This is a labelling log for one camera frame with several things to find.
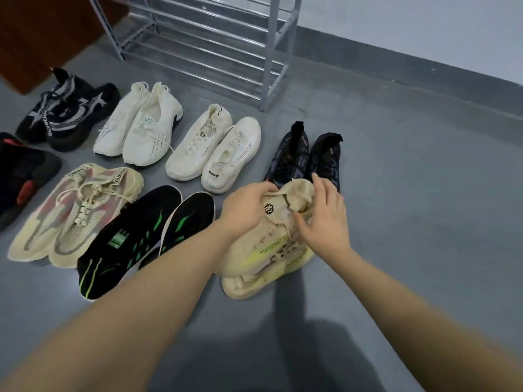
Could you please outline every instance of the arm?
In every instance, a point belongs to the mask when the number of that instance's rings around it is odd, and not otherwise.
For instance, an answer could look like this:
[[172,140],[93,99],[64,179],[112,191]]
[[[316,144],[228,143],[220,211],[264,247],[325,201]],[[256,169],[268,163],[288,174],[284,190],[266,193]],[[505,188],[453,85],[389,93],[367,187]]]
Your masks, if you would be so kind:
[[2,390],[145,390],[229,246],[264,215],[254,183],[231,194],[222,217],[175,246],[57,331]]
[[345,281],[427,391],[523,390],[515,360],[454,323],[350,248],[343,197],[314,176],[314,214],[294,217],[310,248]]

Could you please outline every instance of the shoe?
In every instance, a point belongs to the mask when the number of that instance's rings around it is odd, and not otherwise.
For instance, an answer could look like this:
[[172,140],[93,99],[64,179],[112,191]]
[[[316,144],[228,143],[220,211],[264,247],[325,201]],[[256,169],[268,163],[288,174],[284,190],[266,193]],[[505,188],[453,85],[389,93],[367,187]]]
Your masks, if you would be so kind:
[[60,67],[54,67],[51,71],[58,84],[50,91],[42,93],[40,101],[20,122],[16,130],[17,137],[31,144],[45,142],[47,131],[42,120],[45,112],[52,115],[58,105],[75,102],[93,91],[93,87],[86,81]]
[[96,300],[135,271],[137,264],[159,248],[164,226],[180,203],[180,191],[163,185],[123,208],[78,259],[82,296]]
[[215,194],[231,188],[245,164],[258,152],[261,138],[262,131],[256,119],[239,120],[205,165],[201,176],[203,188]]
[[203,231],[216,216],[214,199],[207,192],[196,192],[182,202],[167,219],[162,231],[160,247],[155,256],[145,258],[140,269],[177,244]]
[[310,260],[312,252],[300,238],[292,213],[300,212],[308,220],[313,197],[314,186],[306,179],[292,180],[279,191],[262,197],[265,217],[232,244],[215,270],[224,277],[222,286],[228,296],[251,296]]
[[76,150],[87,140],[93,126],[111,115],[119,101],[120,92],[114,84],[108,83],[61,113],[44,112],[42,119],[47,129],[47,142],[56,151]]
[[76,268],[96,235],[122,206],[133,202],[143,187],[143,177],[130,168],[116,168],[94,174],[74,189],[75,202],[62,229],[56,235],[49,261],[61,268]]
[[49,255],[55,237],[76,201],[78,189],[94,174],[105,171],[96,164],[82,164],[66,174],[27,219],[7,253],[13,261],[40,260]]
[[281,188],[292,179],[305,177],[309,160],[309,139],[302,121],[296,121],[281,140],[264,180]]
[[178,181],[200,176],[209,157],[231,127],[231,114],[220,105],[210,105],[167,159],[167,176]]
[[62,161],[55,154],[24,146],[0,133],[0,231],[22,212],[32,196],[56,176]]
[[329,179],[339,192],[339,157],[342,153],[339,144],[342,141],[340,134],[331,132],[317,138],[311,149],[306,179],[312,181],[312,173],[315,172],[319,177]]
[[114,109],[109,120],[100,129],[93,151],[107,157],[117,157],[123,153],[123,143],[127,133],[140,111],[151,97],[147,82],[135,82],[131,91],[125,95]]
[[123,145],[123,161],[139,167],[158,162],[171,147],[173,129],[184,111],[161,82],[154,84],[151,97],[142,106]]

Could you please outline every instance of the gray floor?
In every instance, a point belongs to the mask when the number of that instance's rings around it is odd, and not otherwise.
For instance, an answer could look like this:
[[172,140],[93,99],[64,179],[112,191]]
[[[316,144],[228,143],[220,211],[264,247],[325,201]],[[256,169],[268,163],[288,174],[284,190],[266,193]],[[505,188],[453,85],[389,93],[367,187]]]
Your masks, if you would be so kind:
[[[167,84],[185,110],[174,146],[210,102],[225,106],[235,121],[258,118],[260,150],[234,188],[263,177],[295,120],[305,122],[311,142],[326,131],[341,133],[340,175],[354,248],[456,320],[523,354],[521,121],[299,59],[266,114],[171,73],[121,63],[99,45],[66,68],[94,85],[114,82],[122,93],[135,81]],[[2,129],[14,132],[50,84],[26,97],[1,86]],[[82,148],[61,155],[63,173],[87,161],[121,164],[92,153],[96,134],[95,129]],[[165,159],[143,171],[144,191],[173,183],[164,164]],[[4,251],[59,178],[2,233]],[[201,190],[198,179],[177,186],[184,195]],[[223,197],[215,198],[218,204]],[[44,336],[89,305],[77,282],[75,271],[54,268],[47,260],[0,262],[2,378]],[[244,302],[226,297],[214,277],[158,367],[151,390],[312,385],[421,389],[356,297],[319,258]]]

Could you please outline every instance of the metal shoe rack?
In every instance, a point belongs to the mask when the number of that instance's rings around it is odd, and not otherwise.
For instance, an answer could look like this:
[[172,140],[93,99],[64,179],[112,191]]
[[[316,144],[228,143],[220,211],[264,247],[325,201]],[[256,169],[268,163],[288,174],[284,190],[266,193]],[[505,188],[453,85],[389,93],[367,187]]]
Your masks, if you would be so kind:
[[121,60],[138,58],[259,101],[289,68],[301,1],[111,0],[127,5],[131,34],[119,39],[98,0],[89,0]]

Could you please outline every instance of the person's left arm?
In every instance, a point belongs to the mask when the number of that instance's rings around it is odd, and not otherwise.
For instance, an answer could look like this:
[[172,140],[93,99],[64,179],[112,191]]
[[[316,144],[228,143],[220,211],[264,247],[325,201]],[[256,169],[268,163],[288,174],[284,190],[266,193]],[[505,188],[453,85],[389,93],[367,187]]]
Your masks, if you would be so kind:
[[57,331],[3,384],[5,391],[145,390],[229,246],[264,215],[272,183],[231,194],[222,217],[175,246]]

